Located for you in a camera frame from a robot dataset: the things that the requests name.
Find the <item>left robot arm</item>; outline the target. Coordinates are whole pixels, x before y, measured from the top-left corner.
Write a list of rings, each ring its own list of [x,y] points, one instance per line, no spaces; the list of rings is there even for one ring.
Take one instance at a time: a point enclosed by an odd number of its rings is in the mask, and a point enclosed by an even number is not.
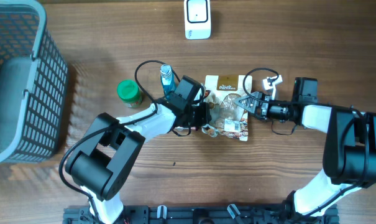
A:
[[[64,223],[127,223],[119,191],[142,146],[177,128],[191,130],[209,123],[209,106],[203,98],[203,85],[184,76],[175,90],[144,111],[121,118],[99,114],[58,168],[62,182],[89,202],[65,209]]]

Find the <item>green lid jar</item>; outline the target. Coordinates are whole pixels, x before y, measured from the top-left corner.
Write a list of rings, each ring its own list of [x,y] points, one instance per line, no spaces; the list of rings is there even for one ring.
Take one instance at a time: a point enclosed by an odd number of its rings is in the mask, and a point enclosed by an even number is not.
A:
[[[123,80],[117,86],[117,95],[129,108],[135,108],[142,103],[140,89],[135,81]]]

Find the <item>beige PanTree snack pouch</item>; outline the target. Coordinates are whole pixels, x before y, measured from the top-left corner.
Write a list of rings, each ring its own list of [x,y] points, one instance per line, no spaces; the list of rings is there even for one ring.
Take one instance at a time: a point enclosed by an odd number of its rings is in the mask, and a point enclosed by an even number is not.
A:
[[[248,112],[237,106],[235,100],[246,96],[252,88],[252,77],[243,75],[208,75],[205,78],[206,98],[211,121],[201,128],[215,138],[218,135],[240,141],[248,140]]]

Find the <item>blue bottle with white cap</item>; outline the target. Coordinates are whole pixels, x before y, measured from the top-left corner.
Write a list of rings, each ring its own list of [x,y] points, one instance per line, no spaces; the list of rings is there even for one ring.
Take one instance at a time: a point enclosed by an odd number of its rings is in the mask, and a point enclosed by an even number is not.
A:
[[[161,83],[163,87],[163,92],[166,97],[166,99],[170,99],[171,92],[175,91],[176,85],[175,85],[175,74],[172,70],[172,67],[167,64],[163,64],[160,67],[160,77],[161,77]]]

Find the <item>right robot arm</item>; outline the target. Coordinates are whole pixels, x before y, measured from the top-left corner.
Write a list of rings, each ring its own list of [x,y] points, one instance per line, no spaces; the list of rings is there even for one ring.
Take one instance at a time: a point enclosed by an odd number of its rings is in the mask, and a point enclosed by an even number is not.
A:
[[[323,168],[285,200],[286,219],[324,215],[343,196],[376,184],[376,113],[318,103],[318,81],[295,79],[291,101],[256,91],[234,100],[258,120],[291,121],[326,134]]]

